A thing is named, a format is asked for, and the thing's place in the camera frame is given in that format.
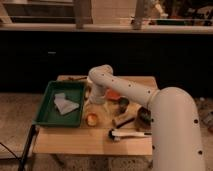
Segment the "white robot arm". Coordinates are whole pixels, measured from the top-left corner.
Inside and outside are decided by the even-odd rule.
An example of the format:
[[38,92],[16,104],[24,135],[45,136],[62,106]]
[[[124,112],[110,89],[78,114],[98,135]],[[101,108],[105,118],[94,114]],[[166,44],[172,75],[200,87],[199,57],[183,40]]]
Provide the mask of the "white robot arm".
[[198,109],[189,93],[122,79],[110,65],[91,68],[88,79],[91,103],[102,104],[111,88],[151,112],[153,171],[206,171]]

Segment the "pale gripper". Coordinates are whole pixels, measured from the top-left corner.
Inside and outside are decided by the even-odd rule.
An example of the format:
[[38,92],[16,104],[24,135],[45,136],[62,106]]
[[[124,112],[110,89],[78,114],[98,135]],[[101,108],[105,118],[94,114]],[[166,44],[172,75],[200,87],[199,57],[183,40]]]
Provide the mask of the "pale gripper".
[[93,104],[90,101],[87,101],[84,105],[84,113],[96,114],[97,116],[102,116],[107,113],[107,109],[103,104]]

